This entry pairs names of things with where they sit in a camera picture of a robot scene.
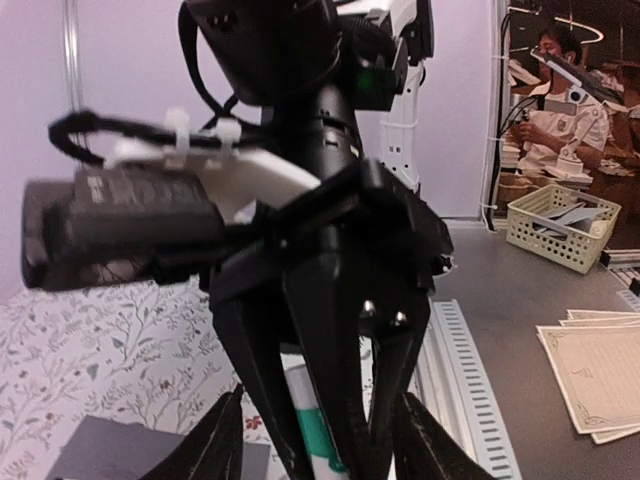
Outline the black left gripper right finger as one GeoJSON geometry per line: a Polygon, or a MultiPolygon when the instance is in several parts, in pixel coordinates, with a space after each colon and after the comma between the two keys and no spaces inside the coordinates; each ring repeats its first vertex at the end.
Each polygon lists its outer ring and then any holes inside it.
{"type": "Polygon", "coordinates": [[[491,480],[410,392],[397,397],[397,478],[491,480]]]}

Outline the grey-blue envelope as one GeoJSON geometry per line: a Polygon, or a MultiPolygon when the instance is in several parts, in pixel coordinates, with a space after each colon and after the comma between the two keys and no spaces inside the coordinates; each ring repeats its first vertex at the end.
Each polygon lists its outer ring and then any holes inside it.
{"type": "Polygon", "coordinates": [[[185,436],[87,416],[61,448],[48,479],[138,479],[169,456],[185,436]]]}

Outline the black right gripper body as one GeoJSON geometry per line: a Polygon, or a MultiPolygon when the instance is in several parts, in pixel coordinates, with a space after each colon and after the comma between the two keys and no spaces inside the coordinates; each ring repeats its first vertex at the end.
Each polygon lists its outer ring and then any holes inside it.
{"type": "Polygon", "coordinates": [[[418,344],[453,252],[444,221],[374,161],[227,227],[224,245],[209,293],[226,345],[329,345],[338,332],[418,344]]]}

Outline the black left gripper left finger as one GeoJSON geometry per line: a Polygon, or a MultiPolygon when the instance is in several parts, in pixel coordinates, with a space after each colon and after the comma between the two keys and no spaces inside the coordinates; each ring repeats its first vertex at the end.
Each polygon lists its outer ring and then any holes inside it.
{"type": "Polygon", "coordinates": [[[243,394],[241,384],[225,392],[169,456],[140,480],[239,480],[243,394]]]}

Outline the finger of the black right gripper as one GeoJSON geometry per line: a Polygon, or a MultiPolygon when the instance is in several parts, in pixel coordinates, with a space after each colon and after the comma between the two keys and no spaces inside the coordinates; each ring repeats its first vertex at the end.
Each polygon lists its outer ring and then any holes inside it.
{"type": "Polygon", "coordinates": [[[369,416],[355,437],[352,479],[386,479],[391,463],[400,463],[409,436],[405,397],[414,374],[429,321],[376,326],[359,322],[359,333],[373,345],[373,387],[369,416]]]}
{"type": "Polygon", "coordinates": [[[214,329],[261,414],[292,479],[312,479],[311,460],[280,360],[291,343],[315,365],[320,351],[320,283],[268,281],[259,286],[212,286],[214,329]]]}

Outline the green glue stick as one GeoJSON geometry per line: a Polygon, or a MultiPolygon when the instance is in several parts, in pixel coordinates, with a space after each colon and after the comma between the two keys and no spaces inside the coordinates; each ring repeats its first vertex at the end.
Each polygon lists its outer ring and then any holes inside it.
{"type": "Polygon", "coordinates": [[[314,479],[347,479],[303,357],[282,354],[281,361],[314,479]]]}

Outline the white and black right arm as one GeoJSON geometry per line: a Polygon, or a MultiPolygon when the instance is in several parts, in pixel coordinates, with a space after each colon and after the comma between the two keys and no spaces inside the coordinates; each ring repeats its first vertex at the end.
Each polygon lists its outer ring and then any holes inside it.
{"type": "Polygon", "coordinates": [[[426,50],[394,36],[388,12],[340,15],[331,1],[186,1],[178,25],[202,98],[198,36],[236,97],[271,112],[259,126],[270,146],[319,180],[202,279],[214,329],[292,478],[312,464],[280,363],[289,345],[348,476],[383,479],[394,404],[453,246],[418,194],[364,157],[355,114],[389,109],[426,50]]]}

